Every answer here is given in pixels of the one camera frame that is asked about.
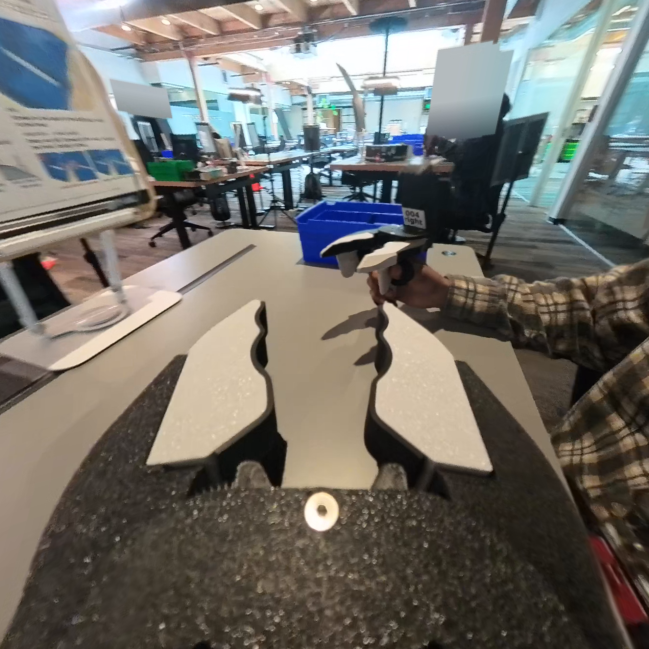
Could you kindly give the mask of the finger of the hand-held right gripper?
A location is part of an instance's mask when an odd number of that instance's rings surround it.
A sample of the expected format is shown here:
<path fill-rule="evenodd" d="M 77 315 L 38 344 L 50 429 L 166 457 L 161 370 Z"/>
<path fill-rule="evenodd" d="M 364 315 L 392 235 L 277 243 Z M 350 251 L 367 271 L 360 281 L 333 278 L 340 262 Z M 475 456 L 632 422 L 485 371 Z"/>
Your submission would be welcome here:
<path fill-rule="evenodd" d="M 357 272 L 373 272 L 389 269 L 397 264 L 399 255 L 414 247 L 407 241 L 389 241 L 383 246 L 364 254 L 357 264 Z"/>
<path fill-rule="evenodd" d="M 320 259 L 335 258 L 342 277 L 349 279 L 356 273 L 362 259 L 379 246 L 378 229 L 354 232 L 329 243 L 320 251 Z"/>

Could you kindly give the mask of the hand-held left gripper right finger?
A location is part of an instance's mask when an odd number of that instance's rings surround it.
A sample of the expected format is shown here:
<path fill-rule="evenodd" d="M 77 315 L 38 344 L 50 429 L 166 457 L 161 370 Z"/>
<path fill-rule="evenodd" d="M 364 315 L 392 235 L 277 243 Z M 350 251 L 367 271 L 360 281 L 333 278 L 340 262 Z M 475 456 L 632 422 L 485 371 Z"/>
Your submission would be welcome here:
<path fill-rule="evenodd" d="M 387 366 L 378 370 L 378 423 L 434 467 L 491 474 L 493 466 L 451 352 L 393 304 L 377 331 Z"/>

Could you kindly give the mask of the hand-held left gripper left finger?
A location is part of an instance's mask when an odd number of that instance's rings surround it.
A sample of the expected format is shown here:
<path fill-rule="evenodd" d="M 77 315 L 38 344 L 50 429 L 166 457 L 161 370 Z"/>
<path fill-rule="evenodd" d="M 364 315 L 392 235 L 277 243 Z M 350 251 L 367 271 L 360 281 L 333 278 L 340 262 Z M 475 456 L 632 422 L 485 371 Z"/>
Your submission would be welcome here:
<path fill-rule="evenodd" d="M 204 333 L 187 353 L 147 466 L 198 466 L 271 414 L 264 301 L 254 299 Z"/>

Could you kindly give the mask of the person's right forearm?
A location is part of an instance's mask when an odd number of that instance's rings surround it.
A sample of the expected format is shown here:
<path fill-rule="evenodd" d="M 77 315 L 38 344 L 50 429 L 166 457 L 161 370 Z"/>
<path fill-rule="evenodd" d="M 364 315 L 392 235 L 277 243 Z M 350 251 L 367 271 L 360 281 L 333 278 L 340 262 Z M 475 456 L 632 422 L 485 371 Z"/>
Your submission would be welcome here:
<path fill-rule="evenodd" d="M 449 282 L 441 308 L 448 318 L 550 358 L 648 376 L 648 260 L 582 278 L 456 275 Z"/>

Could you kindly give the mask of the person's right hand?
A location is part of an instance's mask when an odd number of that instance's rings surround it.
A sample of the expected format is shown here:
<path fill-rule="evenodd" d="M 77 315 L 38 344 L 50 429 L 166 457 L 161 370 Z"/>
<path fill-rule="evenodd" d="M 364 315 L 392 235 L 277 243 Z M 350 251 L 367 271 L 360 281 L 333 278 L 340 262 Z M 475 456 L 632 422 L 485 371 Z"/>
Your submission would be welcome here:
<path fill-rule="evenodd" d="M 392 279 L 392 287 L 385 294 L 381 293 L 379 287 L 380 272 L 373 271 L 367 277 L 370 297 L 376 305 L 402 303 L 406 306 L 426 310 L 441 309 L 445 305 L 449 295 L 450 280 L 431 267 L 421 264 L 414 265 L 413 277 L 402 286 L 396 285 L 396 282 L 401 280 L 401 266 L 391 266 L 387 271 Z"/>

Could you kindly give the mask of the blue plastic bin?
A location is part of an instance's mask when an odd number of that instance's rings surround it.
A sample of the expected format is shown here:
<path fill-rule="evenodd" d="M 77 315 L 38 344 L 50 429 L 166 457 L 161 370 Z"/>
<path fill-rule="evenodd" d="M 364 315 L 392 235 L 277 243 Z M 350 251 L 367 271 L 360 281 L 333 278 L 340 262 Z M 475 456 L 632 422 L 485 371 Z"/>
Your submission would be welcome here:
<path fill-rule="evenodd" d="M 335 257 L 321 258 L 322 249 L 355 232 L 402 224 L 403 214 L 399 204 L 322 200 L 301 212 L 295 222 L 304 264 L 336 268 Z"/>

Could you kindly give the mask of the wooden office desk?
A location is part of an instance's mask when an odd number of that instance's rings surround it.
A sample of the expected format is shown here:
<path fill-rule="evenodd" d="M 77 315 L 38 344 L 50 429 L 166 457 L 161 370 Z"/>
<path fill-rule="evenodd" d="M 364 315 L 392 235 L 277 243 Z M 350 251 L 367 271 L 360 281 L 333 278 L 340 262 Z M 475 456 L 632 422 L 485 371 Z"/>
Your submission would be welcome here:
<path fill-rule="evenodd" d="M 362 157 L 345 158 L 329 164 L 331 172 L 340 172 L 342 183 L 352 192 L 342 200 L 351 202 L 391 203 L 393 185 L 402 173 L 429 171 L 436 175 L 450 176 L 454 165 L 446 158 L 410 157 L 393 162 L 367 160 Z"/>
<path fill-rule="evenodd" d="M 264 171 L 269 167 L 244 167 L 232 174 L 222 174 L 215 178 L 191 180 L 180 183 L 152 181 L 152 187 L 171 186 L 173 188 L 193 189 L 200 202 L 221 194 L 234 192 L 239 202 L 239 215 L 241 223 L 230 224 L 229 228 L 259 230 L 257 223 L 259 216 L 256 209 L 256 201 L 253 193 L 253 184 L 260 180 Z"/>

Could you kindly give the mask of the black tripod light stand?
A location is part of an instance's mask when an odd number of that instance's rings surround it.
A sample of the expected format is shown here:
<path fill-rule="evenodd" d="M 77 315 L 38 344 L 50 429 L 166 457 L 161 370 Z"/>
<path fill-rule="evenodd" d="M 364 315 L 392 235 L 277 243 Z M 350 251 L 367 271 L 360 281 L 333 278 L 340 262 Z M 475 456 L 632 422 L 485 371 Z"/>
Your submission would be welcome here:
<path fill-rule="evenodd" d="M 286 205 L 280 200 L 280 198 L 278 197 L 278 195 L 274 190 L 274 176 L 273 176 L 274 171 L 273 171 L 273 166 L 271 161 L 271 153 L 268 146 L 268 126 L 267 126 L 268 116 L 264 115 L 262 119 L 263 119 L 263 126 L 264 126 L 264 137 L 260 136 L 259 141 L 262 144 L 261 155 L 265 158 L 266 166 L 269 167 L 269 171 L 267 173 L 269 174 L 269 179 L 271 183 L 270 185 L 271 199 L 269 202 L 269 206 L 266 209 L 264 209 L 262 212 L 260 212 L 257 227 L 260 230 L 271 231 L 278 227 L 279 216 L 287 218 L 288 220 L 290 220 L 291 223 L 295 224 L 296 222 L 295 222 L 295 216 L 293 215 L 292 209 L 286 207 Z M 274 224 L 272 225 L 265 223 L 266 219 L 270 215 L 274 217 Z"/>

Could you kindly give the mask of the black panel on stand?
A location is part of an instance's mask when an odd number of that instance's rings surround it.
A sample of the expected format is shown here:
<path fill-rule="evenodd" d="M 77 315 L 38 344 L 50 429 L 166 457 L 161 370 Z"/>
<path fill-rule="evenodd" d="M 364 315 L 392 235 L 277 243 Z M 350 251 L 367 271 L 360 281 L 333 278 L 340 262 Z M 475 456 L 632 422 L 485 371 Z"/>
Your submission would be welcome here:
<path fill-rule="evenodd" d="M 507 191 L 503 200 L 497 199 L 496 211 L 491 222 L 491 238 L 482 261 L 483 270 L 492 268 L 493 248 L 507 216 L 514 183 L 529 177 L 548 115 L 548 112 L 543 112 L 504 122 L 504 132 L 491 177 L 491 188 L 502 189 L 506 186 Z"/>

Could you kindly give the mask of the curved banner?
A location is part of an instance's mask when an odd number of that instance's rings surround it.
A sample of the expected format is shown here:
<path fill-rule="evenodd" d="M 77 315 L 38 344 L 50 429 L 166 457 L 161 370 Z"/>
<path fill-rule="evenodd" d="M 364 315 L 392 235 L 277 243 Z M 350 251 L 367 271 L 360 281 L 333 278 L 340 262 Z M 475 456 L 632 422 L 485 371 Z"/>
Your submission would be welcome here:
<path fill-rule="evenodd" d="M 353 107 L 353 113 L 354 113 L 354 124 L 355 124 L 355 133 L 356 135 L 360 138 L 361 136 L 365 135 L 366 128 L 365 128 L 365 109 L 363 105 L 363 101 L 361 99 L 361 96 L 356 89 L 353 79 L 351 76 L 348 74 L 346 69 L 340 64 L 336 63 L 337 68 L 339 69 L 340 73 L 342 74 L 342 77 L 348 86 L 348 89 L 351 93 L 352 97 L 352 107 Z"/>

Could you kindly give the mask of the black office chair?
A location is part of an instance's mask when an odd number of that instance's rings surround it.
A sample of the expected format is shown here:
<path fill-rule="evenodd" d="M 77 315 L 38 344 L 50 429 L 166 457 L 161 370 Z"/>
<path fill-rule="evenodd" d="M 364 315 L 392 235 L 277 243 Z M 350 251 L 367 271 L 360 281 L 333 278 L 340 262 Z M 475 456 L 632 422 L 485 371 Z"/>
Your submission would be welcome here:
<path fill-rule="evenodd" d="M 182 250 L 192 247 L 189 231 L 204 231 L 207 233 L 207 237 L 214 236 L 214 232 L 210 227 L 188 221 L 185 209 L 193 208 L 200 202 L 193 189 L 173 188 L 171 186 L 155 186 L 154 189 L 157 192 L 158 212 L 167 216 L 169 223 L 149 239 L 148 244 L 151 248 L 157 246 L 157 239 L 162 238 L 169 232 L 175 232 Z"/>

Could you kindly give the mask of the person's plaid shirt torso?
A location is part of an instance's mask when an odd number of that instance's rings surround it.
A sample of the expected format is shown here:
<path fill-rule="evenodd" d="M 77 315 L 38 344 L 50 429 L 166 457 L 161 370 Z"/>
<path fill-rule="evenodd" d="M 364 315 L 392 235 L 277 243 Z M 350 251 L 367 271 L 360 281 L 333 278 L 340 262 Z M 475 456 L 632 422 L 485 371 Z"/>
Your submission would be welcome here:
<path fill-rule="evenodd" d="M 559 463 L 648 603 L 648 340 L 580 396 L 552 436 Z"/>

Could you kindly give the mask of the green plastic crate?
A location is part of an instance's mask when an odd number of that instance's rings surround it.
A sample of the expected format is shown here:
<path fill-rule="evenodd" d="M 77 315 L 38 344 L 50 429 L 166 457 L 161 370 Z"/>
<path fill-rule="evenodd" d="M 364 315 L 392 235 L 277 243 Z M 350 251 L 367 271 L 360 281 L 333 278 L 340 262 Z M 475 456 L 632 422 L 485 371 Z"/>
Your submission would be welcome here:
<path fill-rule="evenodd" d="M 156 182 L 180 183 L 191 180 L 192 173 L 196 170 L 193 160 L 163 159 L 148 162 L 148 174 Z"/>

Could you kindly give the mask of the red object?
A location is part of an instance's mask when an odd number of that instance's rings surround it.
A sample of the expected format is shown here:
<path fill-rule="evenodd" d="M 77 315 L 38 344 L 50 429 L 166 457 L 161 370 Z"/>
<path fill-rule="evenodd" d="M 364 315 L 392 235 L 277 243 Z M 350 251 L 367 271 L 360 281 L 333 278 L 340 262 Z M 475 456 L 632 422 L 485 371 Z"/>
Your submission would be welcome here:
<path fill-rule="evenodd" d="M 599 535 L 588 534 L 588 541 L 596 560 L 602 569 L 608 586 L 614 609 L 629 629 L 636 630 L 648 627 L 648 608 L 641 603 L 641 598 L 621 562 L 616 558 L 609 543 Z"/>

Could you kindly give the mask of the white instruction board stand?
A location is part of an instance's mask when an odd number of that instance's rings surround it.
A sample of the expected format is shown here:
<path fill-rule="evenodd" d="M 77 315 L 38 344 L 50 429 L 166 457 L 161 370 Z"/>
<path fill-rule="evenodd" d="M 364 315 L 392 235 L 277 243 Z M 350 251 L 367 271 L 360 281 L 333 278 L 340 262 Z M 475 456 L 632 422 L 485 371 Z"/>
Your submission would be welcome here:
<path fill-rule="evenodd" d="M 154 213 L 142 161 L 54 1 L 1 2 L 1 287 L 23 330 L 1 355 L 64 372 L 181 302 L 125 284 L 115 230 Z M 108 288 L 42 320 L 12 261 L 98 235 Z"/>

